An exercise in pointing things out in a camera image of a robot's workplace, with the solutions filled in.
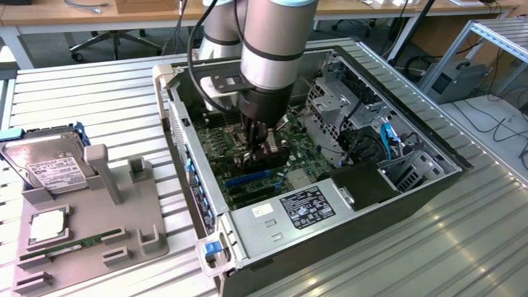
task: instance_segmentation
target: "cable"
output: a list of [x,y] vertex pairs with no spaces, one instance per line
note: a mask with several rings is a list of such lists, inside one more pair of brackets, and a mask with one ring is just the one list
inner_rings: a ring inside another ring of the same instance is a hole
[[[473,48],[475,48],[478,45],[481,44],[481,42],[478,42],[477,44],[474,44],[473,46],[470,46],[467,49],[458,51],[455,54],[462,54],[466,53],[467,51],[470,51]],[[422,61],[426,65],[426,71],[430,68],[433,62],[429,59],[438,59],[442,58],[443,56],[426,56],[426,55],[421,55],[421,56],[414,56],[410,58],[410,60],[407,60],[406,66],[405,66],[405,74],[409,78],[411,78],[411,80],[414,80],[415,82],[418,82],[422,79],[421,75],[415,75],[411,74],[410,70],[419,70],[417,68],[411,68],[411,64],[417,61]]]
[[175,54],[178,54],[178,50],[179,50],[179,39],[182,41],[181,38],[181,28],[182,28],[182,20],[183,20],[183,14],[186,13],[186,8],[187,8],[187,1],[189,0],[181,0],[181,6],[179,6],[179,21],[177,23],[177,27],[175,27],[175,31],[173,32],[170,38],[167,38],[166,44],[162,47],[162,55],[165,55],[166,50],[167,50],[167,46],[170,45],[171,41],[175,41]]
[[389,155],[387,155],[387,151],[386,151],[386,148],[385,148],[383,143],[381,142],[381,140],[377,137],[374,137],[373,135],[369,135],[369,134],[363,134],[363,137],[371,139],[377,143],[378,147],[381,148],[381,150],[382,150],[382,152],[385,154],[386,160],[387,160],[389,159]]
[[499,73],[499,60],[503,58],[503,55],[505,55],[505,51],[503,51],[503,54],[501,54],[501,52],[502,52],[502,49],[499,48],[498,49],[498,51],[497,51],[497,58],[495,58],[495,73],[494,73],[494,78],[493,78],[493,82],[491,82],[491,84],[490,84],[490,90],[489,90],[489,94],[487,94],[487,99],[490,100],[490,101],[499,101],[499,100],[502,100],[501,98],[498,98],[498,99],[491,99],[490,98],[490,95],[493,95],[493,88],[494,88],[494,85],[495,85],[495,79],[497,79],[497,74]]
[[528,88],[519,93],[518,96],[518,109],[521,108],[521,96],[528,91]]
[[233,111],[226,109],[225,107],[222,107],[209,96],[209,94],[206,93],[205,89],[202,88],[201,83],[197,80],[197,75],[195,75],[195,71],[194,71],[194,62],[193,62],[193,48],[194,48],[194,37],[197,35],[197,32],[202,26],[202,24],[205,23],[205,20],[207,19],[207,17],[211,14],[211,11],[215,8],[218,0],[214,0],[214,2],[211,2],[210,7],[207,8],[205,14],[202,15],[201,19],[197,22],[197,25],[193,27],[193,31],[190,34],[190,42],[187,43],[187,67],[190,69],[190,77],[191,77],[191,81],[193,84],[197,88],[198,93],[201,94],[201,96],[205,98],[206,102],[209,104],[213,105],[213,107],[215,107],[218,110],[221,110],[223,113],[231,113]]
[[418,72],[421,72],[422,73],[422,75],[425,75],[426,74],[426,71],[425,70],[422,70],[422,69],[418,69],[418,68],[410,68],[410,70],[414,70],[414,71],[418,71]]
[[235,23],[238,24],[239,38],[241,41],[245,41],[245,34],[242,32],[241,21],[239,21],[238,0],[235,0],[234,10],[235,10]]
[[[402,8],[402,12],[399,13],[399,17],[398,17],[399,20],[402,19],[402,16],[405,15],[405,11],[406,11],[406,7],[407,7],[407,3],[409,3],[409,2],[410,2],[410,0],[406,0],[405,8]],[[389,36],[387,36],[386,42],[385,42],[385,44],[383,44],[381,53],[383,53],[383,51],[385,51],[385,49],[386,49],[386,46],[387,46],[387,43],[389,43],[389,41],[390,41],[390,39],[391,39],[391,34],[394,33],[395,27],[397,27],[397,24],[395,24],[395,26],[394,26],[394,27],[390,29],[390,31],[389,31]],[[391,50],[395,48],[395,44],[397,44],[398,38],[399,38],[399,36],[402,35],[402,32],[403,32],[403,31],[405,31],[405,22],[402,21],[401,30],[399,30],[398,37],[397,37],[397,39],[395,39],[394,45],[393,45],[393,47],[389,49],[389,51],[387,51],[385,54],[381,55],[381,57],[383,57],[383,56],[385,56],[389,52],[391,52]]]
[[73,7],[77,7],[79,9],[86,9],[87,11],[93,11],[97,13],[102,13],[102,10],[97,7],[107,7],[110,5],[110,3],[107,3],[107,2],[99,3],[99,4],[91,4],[91,5],[78,4],[78,3],[73,2],[71,0],[65,0],[65,3],[67,3]]
[[[490,113],[487,113],[485,110],[477,108],[467,100],[463,100],[463,101],[470,105],[470,107],[473,107],[475,110],[478,110],[478,111],[481,111],[482,113],[485,113],[486,115],[489,115],[489,116],[498,122],[498,125],[494,126],[493,129],[490,129],[490,130],[482,130],[482,129],[479,129],[479,128],[477,127],[475,123],[473,122],[473,120],[470,120],[469,116],[465,114],[465,112],[463,112],[462,109],[459,108],[459,106],[458,106],[455,103],[451,103],[451,104],[454,104],[454,106],[455,106],[457,109],[459,110],[461,114],[466,117],[466,119],[469,120],[470,124],[474,126],[474,128],[475,128],[479,132],[487,133],[487,132],[491,132],[493,130],[495,130],[495,132],[494,132],[494,141],[495,141],[495,142],[502,142],[502,141],[505,141],[505,140],[513,138],[514,136],[522,136],[522,137],[525,137],[525,138],[527,139],[527,145],[525,146],[525,149],[523,149],[523,151],[522,151],[522,153],[521,153],[521,155],[519,155],[519,158],[521,158],[521,160],[522,160],[522,163],[523,163],[523,166],[525,166],[526,170],[528,170],[528,166],[527,166],[526,160],[525,160],[525,156],[526,156],[527,153],[528,153],[528,150],[527,150],[527,148],[528,148],[528,137],[523,135],[525,133],[528,133],[528,131],[517,132],[513,128],[510,128],[507,125],[505,125],[503,122],[505,122],[506,119],[503,119],[502,121],[498,120]],[[503,139],[497,139],[497,132],[498,132],[498,130],[499,130],[499,128],[501,128],[502,126],[503,126],[505,128],[507,128],[511,132],[514,132],[514,134],[513,134],[511,136],[505,137]]]
[[331,148],[329,148],[329,147],[325,147],[323,145],[318,145],[318,147],[319,148],[322,148],[322,149],[326,149],[327,151],[330,151],[330,152],[333,152],[333,153],[338,153],[338,154],[341,154],[341,155],[345,155],[345,154],[347,154],[346,152],[338,152],[337,150],[333,150]]
[[362,105],[362,99],[358,100],[357,106],[354,107],[353,111],[350,112],[350,114],[346,116],[346,118],[343,119],[342,125],[339,125],[339,133],[342,133],[343,131],[343,126],[346,125],[346,122],[349,122],[350,118],[354,116],[354,114],[357,113],[358,109],[361,108]]
[[499,14],[503,14],[503,6],[502,6],[502,4],[497,0],[494,0],[494,2],[497,4],[497,6],[499,6]]

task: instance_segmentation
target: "black cable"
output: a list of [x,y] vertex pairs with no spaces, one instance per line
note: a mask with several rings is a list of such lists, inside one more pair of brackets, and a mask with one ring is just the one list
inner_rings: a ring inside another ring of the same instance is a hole
[[245,34],[242,32],[241,21],[239,21],[239,8],[238,8],[238,0],[234,2],[234,10],[235,10],[235,22],[238,24],[239,38],[241,41],[245,41]]
[[483,2],[485,4],[486,4],[486,6],[489,6],[489,8],[490,8],[490,14],[493,14],[494,13],[494,7],[489,4],[489,3],[486,3],[486,2]]
[[[475,123],[470,120],[469,116],[465,114],[465,112],[463,112],[463,111],[461,110],[461,108],[457,106],[457,104],[453,103],[453,104],[455,105],[457,109],[459,110],[459,112],[462,113],[462,115],[466,117],[466,119],[469,120],[469,122],[471,123],[471,125],[474,126],[474,128],[477,128],[478,131],[481,131],[481,132],[483,132],[483,133],[487,133],[487,132],[490,132],[490,131],[493,131],[493,130],[495,129],[495,132],[494,132],[494,141],[495,141],[495,142],[505,141],[505,140],[513,138],[514,136],[522,136],[522,137],[525,137],[525,138],[527,139],[527,145],[526,145],[526,147],[525,147],[525,149],[523,149],[523,151],[522,151],[522,153],[521,153],[521,155],[519,155],[519,158],[521,158],[521,160],[522,160],[522,163],[523,163],[523,166],[525,166],[526,170],[528,170],[528,166],[527,166],[526,160],[525,160],[525,156],[526,156],[527,153],[528,153],[528,150],[527,150],[527,148],[528,148],[528,137],[523,135],[525,133],[528,133],[528,131],[517,132],[513,128],[510,128],[507,125],[503,124],[503,122],[505,122],[506,119],[503,119],[502,121],[498,120],[490,113],[487,113],[485,110],[477,108],[467,100],[463,100],[463,101],[465,101],[475,110],[478,110],[478,111],[481,111],[482,113],[485,113],[486,115],[489,115],[489,116],[499,123],[493,129],[490,129],[490,130],[487,130],[487,131],[481,130],[481,129],[477,127]],[[514,134],[513,134],[511,136],[505,137],[503,139],[497,139],[497,131],[499,130],[499,128],[501,128],[502,126],[503,126],[505,128],[507,128],[511,132],[514,132]]]
[[182,5],[182,7],[179,7],[179,10],[182,9],[182,14],[179,16],[179,20],[178,20],[178,23],[175,26],[175,31],[173,31],[171,37],[167,38],[166,44],[162,47],[162,55],[165,55],[167,46],[173,42],[173,40],[175,41],[175,54],[178,54],[179,42],[178,42],[177,36],[181,37],[182,20],[183,20],[183,15],[186,13],[186,8],[187,8],[187,0],[183,0],[183,2],[181,2],[181,5]]
[[494,0],[494,2],[495,2],[495,4],[499,6],[499,14],[502,14],[503,13],[503,6],[502,6],[502,4],[497,1],[497,0]]
[[470,117],[466,115],[466,113],[463,112],[463,110],[461,109],[461,107],[455,104],[455,102],[451,103],[457,109],[459,110],[461,114],[466,117],[466,119],[469,120],[470,124],[474,126],[474,128],[481,132],[481,133],[489,133],[490,131],[493,131],[494,129],[497,129],[498,125],[494,126],[490,130],[482,130],[475,123],[473,122],[473,120],[470,119]]
[[354,116],[354,114],[357,113],[358,109],[361,108],[362,105],[362,99],[358,100],[357,106],[354,107],[353,111],[350,112],[350,114],[346,116],[346,118],[343,119],[342,125],[339,125],[339,133],[342,133],[343,131],[343,126],[346,125],[346,122],[349,122],[350,118]]
[[497,51],[497,58],[495,58],[495,73],[494,73],[494,78],[493,78],[493,82],[491,82],[491,84],[490,84],[490,90],[489,90],[489,94],[487,94],[487,99],[490,100],[490,101],[499,101],[499,100],[502,100],[501,98],[498,98],[498,99],[491,99],[490,98],[490,95],[493,95],[493,88],[494,88],[494,85],[495,85],[495,80],[497,80],[497,74],[499,73],[499,60],[503,58],[503,55],[505,55],[505,51],[503,51],[503,54],[502,54],[502,49],[499,48],[498,49],[498,51]]
[[369,134],[363,134],[363,137],[371,139],[377,143],[378,147],[381,148],[381,150],[382,150],[382,152],[385,154],[386,160],[387,160],[389,159],[387,150],[386,150],[386,146],[383,145],[381,140],[377,137],[374,137],[373,135],[369,135]]
[[528,91],[528,88],[526,89],[526,90],[523,90],[521,93],[519,93],[519,96],[518,96],[518,109],[521,108],[521,96],[523,96],[523,94],[526,93]]
[[[470,46],[467,49],[458,51],[455,54],[462,54],[466,53],[467,51],[470,51],[473,48],[475,48],[481,43],[478,42],[477,44],[474,44],[473,46]],[[433,64],[433,62],[429,59],[437,59],[437,58],[442,58],[443,56],[426,56],[426,55],[419,55],[419,56],[414,56],[410,58],[410,60],[407,60],[406,66],[405,66],[405,74],[406,76],[415,82],[418,82],[422,79],[422,75],[415,75],[411,74],[411,65],[413,63],[415,63],[417,61],[422,61],[426,65],[426,70],[430,69],[430,66]]]
[[187,43],[187,67],[190,69],[190,77],[191,77],[191,81],[193,84],[195,85],[197,91],[201,94],[201,96],[205,98],[206,102],[209,104],[213,105],[213,107],[215,107],[218,110],[221,110],[223,113],[231,113],[233,111],[226,109],[225,107],[222,107],[209,96],[209,94],[206,93],[205,89],[202,88],[201,83],[197,80],[197,75],[195,75],[195,71],[194,71],[194,62],[193,62],[193,48],[194,48],[194,37],[195,34],[199,30],[199,28],[202,27],[202,24],[205,23],[207,17],[211,14],[211,11],[215,8],[218,0],[214,0],[214,2],[211,2],[210,7],[207,8],[205,14],[202,15],[201,19],[197,22],[197,25],[193,27],[193,31],[190,34],[190,42]]
[[378,148],[382,150],[382,152],[385,154],[385,160],[387,160],[389,159],[387,150],[386,150],[386,146],[383,145],[381,140],[370,134],[362,134],[357,137],[354,144],[350,146],[347,156],[343,161],[349,161],[350,157],[353,156],[353,150],[357,148],[361,137],[366,137],[374,141],[374,143],[378,145]]
[[346,154],[346,152],[338,152],[337,150],[333,150],[331,148],[325,147],[325,146],[321,145],[321,144],[317,146],[317,149],[318,149],[319,151],[322,151],[321,149],[326,149],[327,151],[330,151],[330,152],[333,152],[333,153],[338,153],[338,154],[341,154],[341,155],[345,155],[345,154]]
[[[402,21],[402,24],[401,24],[401,32],[402,32],[402,30],[405,29],[405,21],[402,20],[402,16],[405,15],[407,3],[409,3],[409,0],[406,0],[405,8],[402,8],[402,12],[399,13],[399,17],[398,17],[398,20]],[[390,41],[390,39],[391,39],[391,35],[393,35],[394,31],[395,31],[397,25],[398,25],[398,24],[395,24],[395,25],[391,27],[390,31],[389,31],[389,36],[387,36],[387,39],[386,39],[386,42],[385,42],[385,44],[383,44],[382,51],[381,51],[381,56],[382,56],[382,57],[383,57],[383,54],[385,54],[385,50],[386,50],[387,43],[389,43],[389,41]]]

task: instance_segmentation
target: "hard drive label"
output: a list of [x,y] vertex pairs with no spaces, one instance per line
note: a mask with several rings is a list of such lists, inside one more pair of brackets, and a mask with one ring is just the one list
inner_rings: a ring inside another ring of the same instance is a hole
[[74,157],[29,164],[27,167],[49,190],[86,182],[83,171]]
[[305,229],[337,214],[318,186],[282,198],[281,203],[298,229]]

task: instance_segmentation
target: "electronic device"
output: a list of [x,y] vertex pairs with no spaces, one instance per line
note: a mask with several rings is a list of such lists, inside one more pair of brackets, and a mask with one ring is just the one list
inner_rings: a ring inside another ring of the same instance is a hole
[[0,133],[0,157],[23,178],[27,189],[45,187],[53,194],[85,188],[86,178],[97,174],[83,159],[87,145],[81,123]]
[[[299,65],[286,114],[262,142],[271,157],[253,156],[246,116],[207,109],[187,64],[166,79],[166,137],[198,258],[223,296],[249,295],[410,217],[471,168],[341,47],[307,50]],[[194,71],[214,88],[238,84],[239,68],[233,58]],[[233,104],[234,93],[218,98]]]
[[[431,65],[425,77],[437,65],[438,63]],[[463,100],[471,96],[487,74],[485,64],[477,64],[469,59],[454,60],[447,63],[427,95],[438,104]]]

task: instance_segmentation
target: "aluminum table surface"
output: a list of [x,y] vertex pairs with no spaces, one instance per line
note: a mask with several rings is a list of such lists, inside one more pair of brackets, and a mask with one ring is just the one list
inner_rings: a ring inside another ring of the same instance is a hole
[[[528,195],[467,130],[363,45],[342,45],[410,109],[475,165],[407,220],[258,291],[253,296],[522,296],[528,292]],[[23,71],[9,84],[3,128],[78,119],[111,166],[143,155],[155,165],[170,254],[50,296],[217,296],[194,252],[197,234],[158,121],[151,68],[167,56]],[[21,179],[0,175],[0,297],[11,295],[22,206]]]

